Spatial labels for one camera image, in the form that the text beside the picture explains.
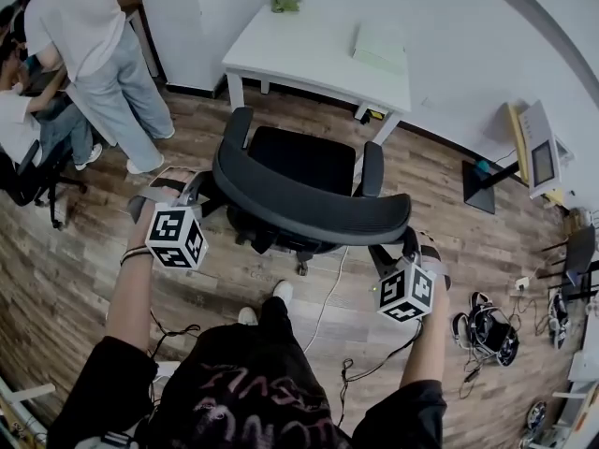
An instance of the laminate flooring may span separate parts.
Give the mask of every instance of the laminate flooring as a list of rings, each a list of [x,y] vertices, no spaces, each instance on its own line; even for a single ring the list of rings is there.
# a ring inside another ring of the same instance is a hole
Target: laminate flooring
[[[164,92],[177,133],[157,142],[168,164],[209,168],[230,114],[227,94],[210,100]],[[361,149],[379,122],[362,125],[346,109],[288,94],[262,95],[246,89],[255,109],[252,128],[279,126],[341,141]],[[497,213],[489,215],[463,204],[462,155],[428,139],[396,129],[384,145],[383,193],[412,197],[411,225],[436,240],[453,279],[451,310],[466,311],[473,291],[492,297],[512,312],[514,280],[544,266],[539,249],[563,238],[558,209],[545,210],[513,180],[496,187]],[[88,354],[104,334],[105,315],[131,222],[125,204],[153,175],[132,176],[118,149],[106,150],[86,170],[68,173],[85,181],[89,192],[61,187],[59,204],[67,225],[52,229],[49,210],[18,208],[6,195],[0,201],[0,372],[16,390],[52,382],[54,394],[37,399],[32,411],[48,425],[60,412]],[[303,346],[337,279],[343,249],[316,257],[310,272],[295,272],[291,253],[254,253],[235,244],[222,210],[204,222],[210,244],[200,272],[154,271],[153,310],[164,327],[181,329],[231,324],[246,305],[259,308],[282,279],[295,285],[291,320]],[[329,395],[334,420],[340,416],[342,361],[352,357],[356,372],[368,369],[409,339],[416,325],[388,323],[374,311],[369,288],[376,271],[365,248],[350,248],[343,276],[329,300],[308,358]],[[547,314],[548,280],[533,281],[520,302],[534,299],[537,319]],[[534,335],[534,310],[521,315],[519,354],[509,368],[487,365],[472,394],[462,400],[460,385],[467,354],[447,331],[445,447],[513,447],[530,405],[566,388],[566,375],[582,335],[580,307],[573,308],[573,330],[557,352],[545,331]],[[153,326],[153,343],[160,333]],[[191,336],[167,339],[163,360],[182,359]],[[373,404],[391,394],[402,377],[408,352],[397,355],[374,375],[351,384],[343,429],[352,432]]]

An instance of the small plant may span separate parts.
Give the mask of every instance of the small plant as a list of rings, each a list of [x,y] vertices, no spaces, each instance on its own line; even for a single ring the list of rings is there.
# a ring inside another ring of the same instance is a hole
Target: small plant
[[[303,0],[270,0],[270,9],[273,13],[286,11],[300,11],[300,3]]]

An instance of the computer monitor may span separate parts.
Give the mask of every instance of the computer monitor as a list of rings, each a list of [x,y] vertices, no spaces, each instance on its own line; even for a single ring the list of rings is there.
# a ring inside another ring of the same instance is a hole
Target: computer monitor
[[[531,198],[555,190],[561,185],[562,172],[555,136],[540,101],[519,115],[526,142]]]

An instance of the black t-shirt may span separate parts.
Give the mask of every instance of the black t-shirt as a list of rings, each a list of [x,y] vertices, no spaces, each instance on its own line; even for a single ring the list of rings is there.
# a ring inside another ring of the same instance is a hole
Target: black t-shirt
[[[142,351],[103,339],[49,430],[49,448],[130,429],[152,412],[155,374]],[[409,384],[369,409],[350,438],[334,426],[298,345],[220,326],[200,335],[136,438],[149,448],[432,449],[441,447],[445,409],[440,382]]]

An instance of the black chair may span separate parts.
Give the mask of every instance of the black chair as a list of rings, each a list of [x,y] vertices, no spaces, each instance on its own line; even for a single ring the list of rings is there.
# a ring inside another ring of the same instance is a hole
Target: black chair
[[[575,292],[584,292],[587,286],[590,288],[591,260],[595,253],[597,243],[595,241],[595,227],[587,226],[579,229],[572,234],[566,241],[555,244],[543,250],[543,252],[565,246],[565,259],[552,263],[557,266],[563,263],[563,269],[558,272],[544,274],[539,276],[539,280],[562,276],[562,282],[550,286],[549,289],[562,289],[562,294],[566,300],[576,299]]]
[[[82,193],[87,192],[87,186],[80,181],[61,176],[61,172],[72,155],[68,142],[61,142],[52,150],[44,163],[36,167],[33,160],[38,149],[39,141],[36,141],[21,164],[17,166],[13,164],[8,155],[0,153],[0,174],[2,175],[0,187],[21,207],[32,201],[35,201],[36,206],[43,206],[40,198],[48,191],[52,226],[60,230],[63,224],[57,221],[55,216],[56,185],[58,183],[76,185]]]
[[[199,188],[210,198],[202,204],[202,217],[227,205],[238,243],[249,240],[258,253],[272,246],[295,251],[301,275],[315,254],[344,245],[374,247],[391,265],[378,245],[402,240],[411,201],[408,195],[379,197],[381,147],[366,143],[361,183],[352,194],[353,148],[261,126],[246,151],[252,115],[249,108],[236,109],[226,126],[212,172]]]

